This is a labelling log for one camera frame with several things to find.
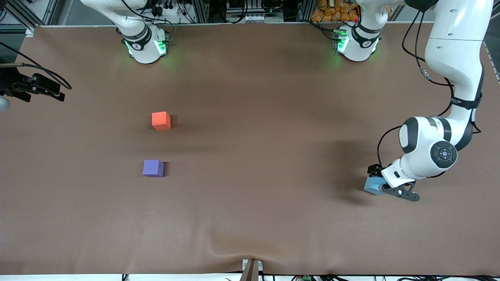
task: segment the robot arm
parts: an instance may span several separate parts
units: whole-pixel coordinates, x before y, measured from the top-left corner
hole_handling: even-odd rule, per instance
[[[129,10],[144,7],[147,0],[81,0],[81,2],[112,21],[124,37],[128,52],[141,64],[150,64],[166,56],[168,33]]]
[[[379,35],[388,19],[385,6],[404,4],[403,0],[356,0],[361,7],[359,20],[354,26],[346,24],[347,42],[337,45],[337,52],[354,62],[362,62],[375,52]]]
[[[379,186],[380,191],[396,196],[395,192],[402,194],[404,185],[437,176],[455,164],[458,151],[472,139],[476,108],[482,96],[484,67],[480,50],[493,0],[434,3],[436,19],[425,60],[434,72],[454,84],[454,98],[447,117],[411,117],[401,126],[399,143],[404,155],[381,171],[390,188]]]

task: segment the purple cube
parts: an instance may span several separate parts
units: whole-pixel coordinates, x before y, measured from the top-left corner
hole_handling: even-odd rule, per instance
[[[149,178],[163,177],[164,164],[160,160],[144,160],[144,168],[142,174]]]

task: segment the orange cube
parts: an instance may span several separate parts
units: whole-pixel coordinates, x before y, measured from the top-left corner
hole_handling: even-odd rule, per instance
[[[151,125],[156,131],[170,129],[170,115],[166,111],[154,112],[151,115]]]

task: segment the blue cube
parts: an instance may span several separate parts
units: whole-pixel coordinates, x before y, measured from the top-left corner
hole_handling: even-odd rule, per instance
[[[364,184],[364,190],[375,195],[384,195],[380,191],[380,185],[387,184],[386,179],[381,176],[369,176]]]
[[[142,174],[149,178],[163,177],[164,164],[160,160],[144,160]]]

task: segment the cube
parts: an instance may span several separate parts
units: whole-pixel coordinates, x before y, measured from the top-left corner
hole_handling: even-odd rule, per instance
[[[157,131],[170,129],[170,115],[166,111],[154,112],[151,115],[151,125]]]
[[[142,174],[149,178],[163,177],[164,164],[160,160],[144,160]]]
[[[380,191],[380,185],[387,184],[386,179],[381,176],[369,176],[364,184],[364,190],[375,195],[384,195]]]

